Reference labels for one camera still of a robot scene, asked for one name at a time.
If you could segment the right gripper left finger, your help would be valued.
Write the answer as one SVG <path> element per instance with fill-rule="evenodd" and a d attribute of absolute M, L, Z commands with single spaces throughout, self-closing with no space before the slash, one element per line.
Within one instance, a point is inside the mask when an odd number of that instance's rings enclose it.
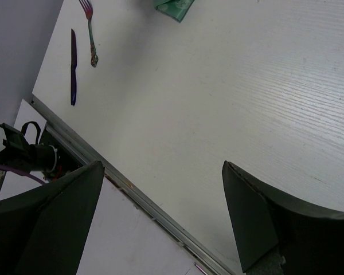
<path fill-rule="evenodd" d="M 104 177 L 95 161 L 0 201 L 0 274 L 76 274 Z"/>

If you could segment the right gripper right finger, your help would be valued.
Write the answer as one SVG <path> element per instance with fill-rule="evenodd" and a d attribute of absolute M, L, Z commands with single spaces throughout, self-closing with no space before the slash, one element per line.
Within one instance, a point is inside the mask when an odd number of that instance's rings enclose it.
<path fill-rule="evenodd" d="M 231 162 L 222 181 L 245 274 L 344 274 L 344 212 L 290 195 Z"/>

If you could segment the green satin cloth napkin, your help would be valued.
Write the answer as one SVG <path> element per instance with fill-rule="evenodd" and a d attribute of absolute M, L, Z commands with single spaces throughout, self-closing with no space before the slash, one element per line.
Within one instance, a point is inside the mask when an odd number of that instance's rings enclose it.
<path fill-rule="evenodd" d="M 181 23 L 194 0 L 153 0 L 153 7 L 160 13 Z"/>

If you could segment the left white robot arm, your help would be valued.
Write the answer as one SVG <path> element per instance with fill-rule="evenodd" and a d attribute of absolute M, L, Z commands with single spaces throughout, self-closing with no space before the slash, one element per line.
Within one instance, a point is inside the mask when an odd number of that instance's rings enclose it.
<path fill-rule="evenodd" d="M 33 125 L 37 131 L 33 144 L 28 143 L 25 139 L 30 125 Z M 13 168 L 27 174 L 32 171 L 52 172 L 55 170 L 59 159 L 58 151 L 52 145 L 39 143 L 41 128 L 37 122 L 26 122 L 21 130 L 2 123 L 0 129 L 4 133 L 3 149 L 0 150 L 0 170 Z"/>

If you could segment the purple knife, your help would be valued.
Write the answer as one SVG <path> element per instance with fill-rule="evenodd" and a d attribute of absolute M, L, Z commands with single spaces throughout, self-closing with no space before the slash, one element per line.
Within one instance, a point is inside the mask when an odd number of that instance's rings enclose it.
<path fill-rule="evenodd" d="M 76 68 L 77 68 L 76 35 L 75 35 L 75 31 L 71 29 L 71 105 L 72 106 L 76 104 L 76 96 L 77 96 Z"/>

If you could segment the ornate iridescent fork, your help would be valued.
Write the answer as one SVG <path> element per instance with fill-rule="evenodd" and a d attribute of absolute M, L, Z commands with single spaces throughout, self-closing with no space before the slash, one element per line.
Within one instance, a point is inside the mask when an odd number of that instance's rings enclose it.
<path fill-rule="evenodd" d="M 90 49 L 91 49 L 91 66 L 93 68 L 97 67 L 97 63 L 99 58 L 96 52 L 96 46 L 93 39 L 93 31 L 92 31 L 92 17 L 93 17 L 93 7 L 89 0 L 79 0 L 81 7 L 85 12 L 85 17 L 88 21 L 88 33 L 89 33 L 89 41 L 90 41 Z"/>

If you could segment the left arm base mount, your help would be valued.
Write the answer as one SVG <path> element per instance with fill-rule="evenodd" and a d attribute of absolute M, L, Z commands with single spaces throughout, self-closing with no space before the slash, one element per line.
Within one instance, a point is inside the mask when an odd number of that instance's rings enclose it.
<path fill-rule="evenodd" d="M 53 146 L 55 149 L 57 149 L 58 153 L 58 160 L 54 171 L 43 172 L 44 180 L 48 182 L 56 180 L 83 166 L 83 164 L 78 161 L 75 156 L 68 149 L 66 149 L 52 133 L 47 130 L 47 128 L 44 129 L 40 143 Z"/>

